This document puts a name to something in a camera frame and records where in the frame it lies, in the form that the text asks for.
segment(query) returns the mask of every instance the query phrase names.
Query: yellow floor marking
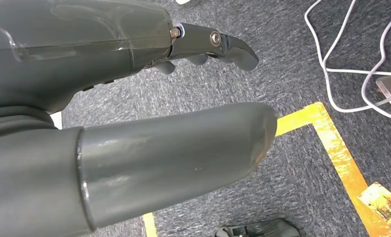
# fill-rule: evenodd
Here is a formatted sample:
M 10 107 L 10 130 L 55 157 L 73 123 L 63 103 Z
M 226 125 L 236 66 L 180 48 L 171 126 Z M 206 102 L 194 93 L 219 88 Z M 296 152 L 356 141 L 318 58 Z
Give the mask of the yellow floor marking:
M 370 237 L 391 237 L 391 228 L 359 199 L 368 186 L 324 105 L 320 102 L 280 118 L 276 136 L 312 124 Z M 152 213 L 143 216 L 147 237 L 157 237 Z
M 153 213 L 143 215 L 143 222 L 145 223 L 146 237 L 157 237 Z

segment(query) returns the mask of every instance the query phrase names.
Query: gray cylindrical forearm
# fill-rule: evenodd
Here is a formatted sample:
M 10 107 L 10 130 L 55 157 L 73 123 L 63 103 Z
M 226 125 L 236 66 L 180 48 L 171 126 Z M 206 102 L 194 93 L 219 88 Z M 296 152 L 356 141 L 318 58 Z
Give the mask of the gray cylindrical forearm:
M 274 111 L 241 103 L 86 129 L 82 188 L 100 228 L 245 177 L 274 139 Z
M 242 103 L 2 135 L 0 237 L 80 236 L 207 193 L 245 177 L 275 130 L 270 107 Z

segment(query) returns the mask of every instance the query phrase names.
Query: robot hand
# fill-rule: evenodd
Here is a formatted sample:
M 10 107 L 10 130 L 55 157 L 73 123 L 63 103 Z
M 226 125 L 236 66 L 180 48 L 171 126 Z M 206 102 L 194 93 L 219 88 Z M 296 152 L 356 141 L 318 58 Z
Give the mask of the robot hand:
M 165 74 L 175 69 L 170 61 L 181 58 L 202 65 L 210 56 L 226 63 L 235 63 L 244 71 L 251 71 L 258 65 L 257 55 L 244 41 L 221 34 L 215 29 L 181 23 L 171 32 L 176 40 L 169 55 L 153 62 L 153 66 Z
M 265 104 L 62 130 L 49 116 L 96 84 L 207 56 L 258 63 L 145 1 L 0 0 L 0 237 L 79 236 L 245 177 L 275 136 Z

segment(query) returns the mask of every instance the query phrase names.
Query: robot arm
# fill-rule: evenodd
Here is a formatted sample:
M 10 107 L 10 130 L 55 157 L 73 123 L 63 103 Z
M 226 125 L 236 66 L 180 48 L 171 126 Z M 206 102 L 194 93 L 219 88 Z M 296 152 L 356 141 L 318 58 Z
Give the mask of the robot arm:
M 63 130 L 48 115 L 96 84 L 207 56 L 258 63 L 153 3 L 0 0 L 0 237 L 79 236 L 245 177 L 276 131 L 261 103 Z

